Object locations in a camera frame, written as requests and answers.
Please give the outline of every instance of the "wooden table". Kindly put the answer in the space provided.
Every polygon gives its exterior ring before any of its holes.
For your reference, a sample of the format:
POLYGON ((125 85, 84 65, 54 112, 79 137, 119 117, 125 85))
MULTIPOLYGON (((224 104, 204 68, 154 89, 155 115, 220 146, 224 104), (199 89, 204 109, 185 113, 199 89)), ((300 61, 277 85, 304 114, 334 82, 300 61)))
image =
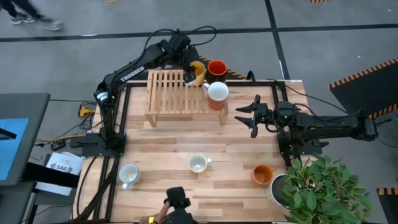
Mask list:
MULTIPOLYGON (((304 93, 303 83, 286 81, 286 84, 304 93)), ((131 190, 123 190, 118 179, 112 222, 137 222, 142 216, 156 214, 163 206, 166 190, 177 186, 185 189, 192 203, 187 212, 199 222, 285 220, 282 208, 272 201, 269 188, 250 181, 251 170, 258 164, 274 168, 274 175, 285 173, 276 135, 259 125, 258 136, 252 139, 251 130, 234 119, 234 116, 252 116, 239 113, 235 108, 249 105, 256 94, 261 95, 261 101, 269 108, 274 108, 271 88, 230 87, 229 92, 229 115, 225 126, 220 126, 216 117, 211 121, 208 116, 187 116, 183 121, 161 118, 157 127, 152 128, 144 116, 146 87, 131 88, 125 130, 127 144, 119 167, 135 163, 142 172, 142 179, 131 190), (199 174, 188 168, 188 158, 194 153, 213 159, 213 163, 199 174)), ((307 105, 305 96, 290 89, 287 93, 290 102, 307 105)), ((123 101, 119 105, 121 113, 123 101)), ((99 121, 97 110, 94 123, 99 121)), ((82 174, 91 160, 85 160, 82 174)), ((98 158, 89 171, 81 193, 80 211, 97 191, 102 163, 103 158, 98 158)), ((103 198, 100 217, 104 217, 107 193, 103 198)))

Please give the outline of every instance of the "yellow mug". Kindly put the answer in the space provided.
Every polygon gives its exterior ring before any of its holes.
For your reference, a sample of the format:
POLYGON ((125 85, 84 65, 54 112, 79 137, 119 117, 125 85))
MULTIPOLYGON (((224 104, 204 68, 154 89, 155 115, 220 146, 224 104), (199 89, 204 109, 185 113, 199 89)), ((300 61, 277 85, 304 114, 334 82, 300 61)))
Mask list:
POLYGON ((188 166, 193 172, 199 173, 203 172, 206 169, 207 164, 211 162, 212 160, 210 158, 206 158, 202 154, 194 154, 189 157, 188 166))

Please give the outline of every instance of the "person's hand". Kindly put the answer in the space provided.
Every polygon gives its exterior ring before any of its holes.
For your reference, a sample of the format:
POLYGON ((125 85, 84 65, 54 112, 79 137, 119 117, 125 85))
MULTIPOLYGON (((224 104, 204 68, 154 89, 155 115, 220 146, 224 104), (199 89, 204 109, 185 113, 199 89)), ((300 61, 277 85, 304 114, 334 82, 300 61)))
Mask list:
POLYGON ((164 221, 164 218, 166 217, 169 208, 170 208, 170 202, 166 201, 166 203, 164 203, 162 209, 160 209, 160 212, 155 217, 155 221, 158 224, 161 224, 164 221))
MULTIPOLYGON (((151 216, 149 216, 149 217, 155 217, 155 221, 156 221, 158 224, 161 224, 162 222, 165 221, 164 218, 166 217, 169 208, 170 208, 170 203, 169 203, 169 202, 166 202, 166 203, 164 203, 162 209, 160 209, 160 212, 159 212, 158 214, 156 214, 156 215, 151 215, 151 216)), ((148 223, 149 223, 149 217, 142 217, 142 218, 139 220, 139 224, 148 224, 148 223)))

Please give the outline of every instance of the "white paper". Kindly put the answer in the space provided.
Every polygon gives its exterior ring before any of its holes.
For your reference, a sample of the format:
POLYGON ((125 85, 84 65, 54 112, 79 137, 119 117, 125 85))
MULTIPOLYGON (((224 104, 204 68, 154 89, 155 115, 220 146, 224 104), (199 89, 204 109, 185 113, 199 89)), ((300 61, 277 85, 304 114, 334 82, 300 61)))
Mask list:
MULTIPOLYGON (((83 165, 83 159, 70 152, 62 154, 53 152, 46 167, 78 175, 79 172, 81 171, 82 165, 83 165)), ((62 187, 59 185, 47 184, 42 182, 38 182, 36 184, 36 189, 45 190, 48 192, 65 195, 65 196, 69 196, 70 192, 72 191, 71 187, 62 187)))

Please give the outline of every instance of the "camera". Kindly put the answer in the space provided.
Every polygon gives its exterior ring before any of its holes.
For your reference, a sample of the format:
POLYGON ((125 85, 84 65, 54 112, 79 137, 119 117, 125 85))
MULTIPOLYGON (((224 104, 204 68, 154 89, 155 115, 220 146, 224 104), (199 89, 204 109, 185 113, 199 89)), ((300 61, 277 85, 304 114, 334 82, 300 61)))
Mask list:
POLYGON ((170 206, 174 208, 174 212, 168 214, 165 219, 167 224, 197 224, 193 219, 191 213, 187 213, 185 208, 191 205, 189 198, 185 198, 185 191, 183 187, 173 187, 166 191, 167 199, 164 203, 169 202, 170 206))

